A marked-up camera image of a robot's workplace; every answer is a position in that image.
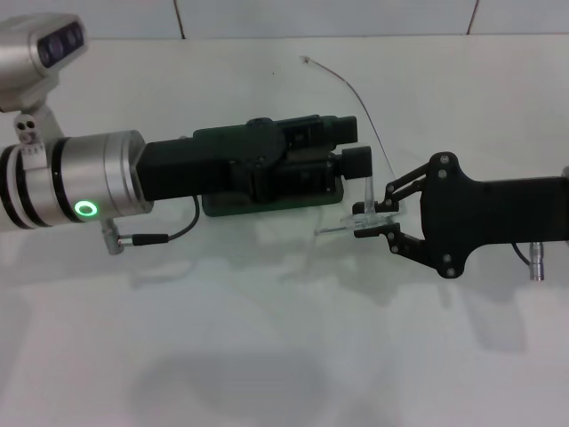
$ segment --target screw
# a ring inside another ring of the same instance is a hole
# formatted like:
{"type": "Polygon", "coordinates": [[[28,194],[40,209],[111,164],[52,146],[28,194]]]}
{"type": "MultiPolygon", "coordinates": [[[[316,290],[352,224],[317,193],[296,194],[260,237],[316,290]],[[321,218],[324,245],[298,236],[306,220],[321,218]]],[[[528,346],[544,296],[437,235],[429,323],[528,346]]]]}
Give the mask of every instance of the screw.
{"type": "Polygon", "coordinates": [[[34,136],[35,135],[33,133],[22,133],[20,135],[20,141],[24,144],[29,144],[34,141],[34,136]]]}

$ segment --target silver connector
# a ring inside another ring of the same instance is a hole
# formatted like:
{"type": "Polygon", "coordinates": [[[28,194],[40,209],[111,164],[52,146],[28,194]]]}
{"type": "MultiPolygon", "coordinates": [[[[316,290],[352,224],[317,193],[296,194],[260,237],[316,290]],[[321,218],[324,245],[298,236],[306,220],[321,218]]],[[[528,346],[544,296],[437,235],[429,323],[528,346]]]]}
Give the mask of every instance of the silver connector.
{"type": "Polygon", "coordinates": [[[119,255],[123,252],[124,247],[120,242],[118,228],[113,220],[103,220],[100,222],[101,233],[107,245],[108,253],[110,255],[119,255]]]}
{"type": "Polygon", "coordinates": [[[126,234],[124,236],[119,236],[118,243],[121,246],[134,246],[132,244],[132,234],[126,234]]]}
{"type": "Polygon", "coordinates": [[[530,279],[541,282],[544,278],[543,244],[541,242],[532,242],[530,243],[530,279]]]}

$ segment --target metal connector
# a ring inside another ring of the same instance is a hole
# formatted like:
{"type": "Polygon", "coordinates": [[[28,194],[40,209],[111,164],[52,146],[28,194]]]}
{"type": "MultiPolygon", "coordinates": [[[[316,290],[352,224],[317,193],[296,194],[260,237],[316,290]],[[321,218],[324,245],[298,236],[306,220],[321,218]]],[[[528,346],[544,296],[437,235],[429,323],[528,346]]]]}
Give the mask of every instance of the metal connector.
{"type": "Polygon", "coordinates": [[[124,250],[124,245],[122,245],[119,240],[120,235],[118,234],[118,228],[113,220],[104,220],[100,222],[101,233],[103,239],[105,240],[105,245],[107,245],[108,253],[111,255],[119,255],[124,250]]]}
{"type": "Polygon", "coordinates": [[[530,243],[530,279],[541,282],[545,278],[543,267],[543,244],[541,242],[530,243]]]}

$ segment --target black linkage arm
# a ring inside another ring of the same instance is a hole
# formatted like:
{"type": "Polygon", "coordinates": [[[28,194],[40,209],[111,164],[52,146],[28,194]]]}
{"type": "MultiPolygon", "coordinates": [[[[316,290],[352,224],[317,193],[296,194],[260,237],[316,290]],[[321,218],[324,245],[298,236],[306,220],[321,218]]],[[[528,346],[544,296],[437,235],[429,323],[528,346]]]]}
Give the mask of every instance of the black linkage arm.
{"type": "MultiPolygon", "coordinates": [[[[397,212],[398,202],[417,191],[422,192],[423,240],[402,233],[398,223],[356,231],[355,236],[383,234],[392,253],[431,267],[443,278],[460,276],[467,258],[480,246],[569,239],[565,177],[473,181],[453,153],[438,153],[388,184],[375,210],[397,212]]],[[[363,204],[355,204],[353,211],[363,212],[363,204]]]]}

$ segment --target silver cylindrical joint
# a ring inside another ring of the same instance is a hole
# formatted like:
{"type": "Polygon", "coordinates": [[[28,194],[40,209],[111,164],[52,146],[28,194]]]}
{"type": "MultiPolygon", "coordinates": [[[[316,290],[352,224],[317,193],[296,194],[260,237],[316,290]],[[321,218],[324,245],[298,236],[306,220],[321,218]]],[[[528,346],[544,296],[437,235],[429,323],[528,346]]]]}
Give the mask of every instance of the silver cylindrical joint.
{"type": "Polygon", "coordinates": [[[532,242],[530,243],[530,279],[541,282],[544,278],[543,244],[541,242],[532,242]]]}
{"type": "Polygon", "coordinates": [[[136,165],[144,150],[136,131],[62,139],[47,168],[25,171],[20,146],[0,153],[0,231],[50,227],[152,210],[136,165]]]}

